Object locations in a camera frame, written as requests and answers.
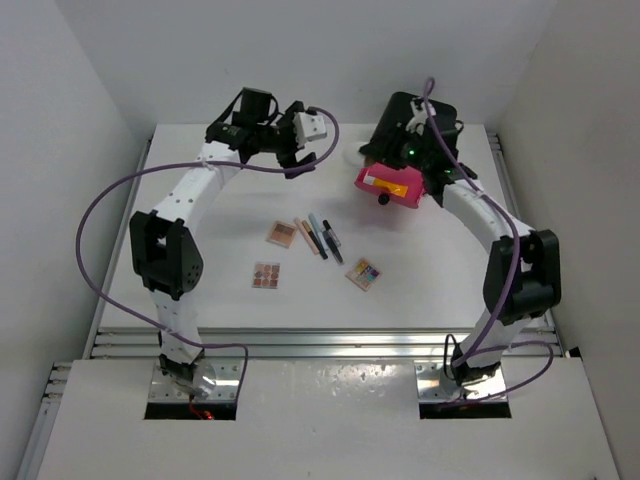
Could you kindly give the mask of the black drawer cabinet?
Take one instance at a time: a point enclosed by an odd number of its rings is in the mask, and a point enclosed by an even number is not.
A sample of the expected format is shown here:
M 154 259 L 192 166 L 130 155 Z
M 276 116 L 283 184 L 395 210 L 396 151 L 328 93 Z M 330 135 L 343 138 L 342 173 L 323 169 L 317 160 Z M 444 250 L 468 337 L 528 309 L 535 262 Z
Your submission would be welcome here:
M 407 130 L 407 123 L 412 117 L 410 101 L 421 97 L 407 92 L 395 92 L 391 95 L 383 114 L 371 137 L 371 142 L 381 141 L 388 137 L 394 130 Z M 429 101 L 436 110 L 434 118 L 436 126 L 450 149 L 457 148 L 457 140 L 462 124 L 458 121 L 458 112 L 455 107 L 435 101 Z

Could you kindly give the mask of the orange makeup tube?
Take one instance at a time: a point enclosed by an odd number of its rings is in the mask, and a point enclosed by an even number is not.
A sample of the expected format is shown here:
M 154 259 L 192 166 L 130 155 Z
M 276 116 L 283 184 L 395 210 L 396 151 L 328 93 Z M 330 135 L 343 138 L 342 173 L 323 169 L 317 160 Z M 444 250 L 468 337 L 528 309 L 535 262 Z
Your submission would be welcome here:
M 409 192 L 409 187 L 405 185 L 391 185 L 386 187 L 386 191 L 390 195 L 395 195 L 395 196 L 404 198 Z

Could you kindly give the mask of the white bottle gold cap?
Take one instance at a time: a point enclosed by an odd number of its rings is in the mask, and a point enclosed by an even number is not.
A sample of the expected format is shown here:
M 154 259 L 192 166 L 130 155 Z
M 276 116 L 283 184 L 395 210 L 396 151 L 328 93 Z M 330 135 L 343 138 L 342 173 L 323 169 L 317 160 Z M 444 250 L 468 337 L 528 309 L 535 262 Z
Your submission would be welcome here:
M 373 159 L 360 152 L 360 149 L 364 145 L 365 142 L 352 142 L 344 147 L 342 157 L 349 166 L 354 168 L 366 168 L 375 164 Z

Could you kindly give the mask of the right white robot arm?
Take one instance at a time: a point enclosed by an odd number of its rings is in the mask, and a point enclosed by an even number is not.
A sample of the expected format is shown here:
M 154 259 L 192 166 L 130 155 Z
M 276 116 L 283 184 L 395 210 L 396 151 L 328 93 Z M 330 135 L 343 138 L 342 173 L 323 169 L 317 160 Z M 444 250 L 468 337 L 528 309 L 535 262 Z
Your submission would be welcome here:
M 488 194 L 478 174 L 458 159 L 463 129 L 455 108 L 414 100 L 387 108 L 359 149 L 375 167 L 416 172 L 420 195 L 455 216 L 488 254 L 483 314 L 442 367 L 457 388 L 494 375 L 530 320 L 561 299 L 558 237 L 516 219 Z

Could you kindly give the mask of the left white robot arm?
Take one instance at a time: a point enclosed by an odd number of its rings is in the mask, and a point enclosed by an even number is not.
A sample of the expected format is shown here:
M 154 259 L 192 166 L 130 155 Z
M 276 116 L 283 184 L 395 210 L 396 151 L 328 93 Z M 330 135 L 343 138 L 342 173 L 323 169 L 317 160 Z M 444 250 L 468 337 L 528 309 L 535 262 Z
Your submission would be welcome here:
M 252 156 L 274 155 L 291 179 L 316 160 L 315 154 L 297 159 L 297 152 L 326 135 L 316 110 L 295 101 L 280 112 L 272 94 L 244 88 L 207 127 L 195 167 L 150 212 L 131 217 L 133 269 L 149 290 L 163 327 L 160 366 L 179 385 L 194 387 L 204 356 L 191 297 L 204 269 L 194 238 L 200 220 Z

